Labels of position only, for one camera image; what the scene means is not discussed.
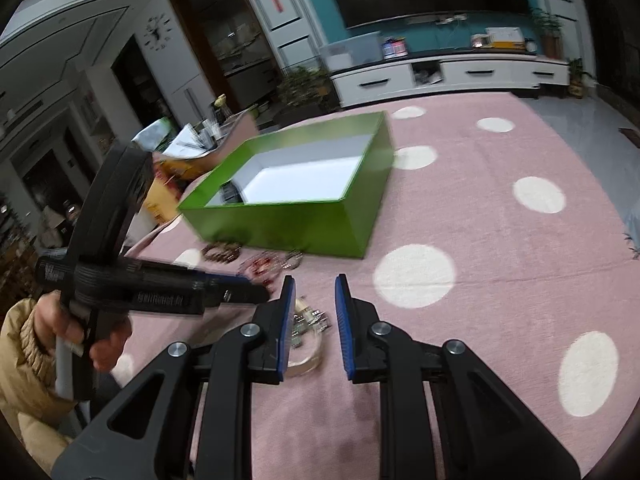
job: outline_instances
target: white polka dot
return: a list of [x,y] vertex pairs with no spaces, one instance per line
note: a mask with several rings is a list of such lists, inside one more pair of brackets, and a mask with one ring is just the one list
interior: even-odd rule
[[487,117],[480,119],[476,125],[478,128],[487,130],[488,132],[495,132],[497,134],[504,134],[514,129],[515,124],[507,119],[501,119],[500,117]]
[[431,146],[409,146],[396,150],[394,168],[400,170],[418,170],[430,165],[438,158],[438,153]]
[[420,244],[391,251],[373,274],[378,294],[403,308],[420,308],[441,300],[455,281],[451,257],[436,247]]
[[539,213],[559,213],[566,205],[562,190],[538,176],[526,176],[513,184],[513,195],[524,207]]
[[573,416],[593,415],[609,397],[618,374],[618,350],[602,332],[576,339],[562,358],[558,375],[560,402]]
[[425,113],[424,108],[420,108],[419,106],[406,106],[404,108],[400,108],[391,116],[394,119],[413,119],[414,117],[423,116]]
[[202,254],[197,249],[187,249],[174,260],[174,264],[185,267],[195,267],[202,260]]
[[111,375],[120,386],[124,386],[133,378],[133,358],[130,354],[122,354]]
[[177,216],[173,222],[171,222],[167,227],[162,229],[162,233],[168,233],[172,229],[176,228],[178,224],[182,221],[182,215]]

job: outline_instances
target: green box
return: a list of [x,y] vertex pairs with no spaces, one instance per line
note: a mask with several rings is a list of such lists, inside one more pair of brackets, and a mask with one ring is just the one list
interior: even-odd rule
[[178,209],[210,242],[362,258],[393,160],[384,112],[298,126],[246,140]]

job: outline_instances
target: knit cuff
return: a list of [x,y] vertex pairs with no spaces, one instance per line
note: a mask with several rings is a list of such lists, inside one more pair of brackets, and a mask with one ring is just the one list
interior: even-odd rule
[[20,329],[22,353],[36,377],[47,388],[53,388],[56,383],[56,361],[52,356],[40,350],[33,327],[34,317],[35,310],[32,310]]

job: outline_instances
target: potted plant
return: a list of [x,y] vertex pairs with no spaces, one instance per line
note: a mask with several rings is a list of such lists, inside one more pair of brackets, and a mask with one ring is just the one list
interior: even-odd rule
[[312,117],[333,112],[334,89],[324,68],[296,66],[284,71],[278,95],[285,108],[278,114],[280,126],[288,126]]
[[540,35],[542,51],[545,56],[551,59],[562,59],[564,57],[562,55],[562,37],[560,35],[562,24],[558,17],[542,9],[533,9],[531,17]]
[[584,96],[583,76],[585,75],[593,78],[589,72],[584,70],[581,57],[569,61],[569,94],[578,99],[582,99]]

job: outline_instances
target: blue gripper pad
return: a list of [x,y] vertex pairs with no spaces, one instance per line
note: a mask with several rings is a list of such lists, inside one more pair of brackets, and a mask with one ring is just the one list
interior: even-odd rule
[[354,360],[354,340],[351,331],[351,318],[348,311],[353,307],[353,300],[349,292],[347,278],[344,274],[335,279],[335,314],[338,319],[338,330],[340,331],[340,346],[342,348],[342,362],[347,378],[353,380],[356,365]]
[[289,366],[289,351],[291,350],[291,331],[293,329],[293,315],[296,311],[296,282],[291,276],[286,276],[280,293],[280,302],[285,306],[282,317],[282,328],[278,338],[278,361],[276,371],[281,381]]

